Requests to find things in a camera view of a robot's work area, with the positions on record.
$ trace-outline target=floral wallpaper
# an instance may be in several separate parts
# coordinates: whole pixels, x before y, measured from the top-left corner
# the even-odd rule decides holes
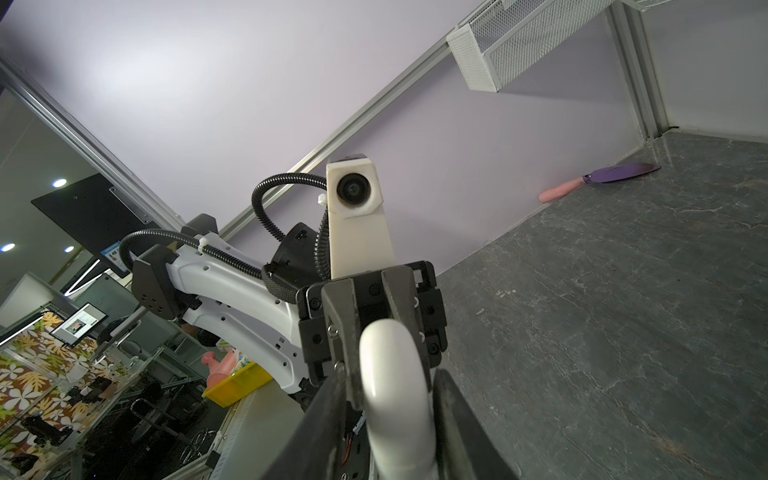
[[[34,410],[43,410],[43,419],[57,429],[80,426],[78,420],[82,421],[94,404],[81,402],[70,406],[66,392],[56,386],[74,364],[88,368],[78,383],[80,386],[86,386],[97,376],[112,378],[106,371],[106,362],[88,363],[96,350],[95,340],[85,338],[77,346],[69,347],[51,335],[62,322],[64,319],[56,313],[44,311],[37,323],[0,352],[0,458],[35,453],[35,436],[21,423],[13,424],[34,402],[38,402]]]

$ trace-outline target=glossy white tube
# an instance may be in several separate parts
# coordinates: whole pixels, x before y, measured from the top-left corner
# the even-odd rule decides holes
[[[435,464],[435,423],[419,354],[408,330],[381,319],[360,336],[371,450],[380,478],[424,480]]]

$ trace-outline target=camera lens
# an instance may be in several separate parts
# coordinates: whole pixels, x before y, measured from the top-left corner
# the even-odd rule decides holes
[[[360,205],[368,200],[371,184],[361,174],[347,174],[342,177],[336,188],[339,197],[350,205]]]

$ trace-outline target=yellow bin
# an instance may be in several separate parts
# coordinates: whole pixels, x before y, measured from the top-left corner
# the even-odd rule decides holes
[[[228,407],[266,385],[271,379],[272,376],[265,369],[256,363],[249,363],[222,383],[206,389],[203,398],[213,400],[218,406]]]

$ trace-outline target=computer monitor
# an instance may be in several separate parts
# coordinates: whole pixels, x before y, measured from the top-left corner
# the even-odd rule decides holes
[[[66,319],[64,323],[56,327],[56,330],[51,332],[51,335],[69,346],[75,346],[85,338],[88,332],[106,318],[106,313],[90,303],[86,303],[81,309]]]

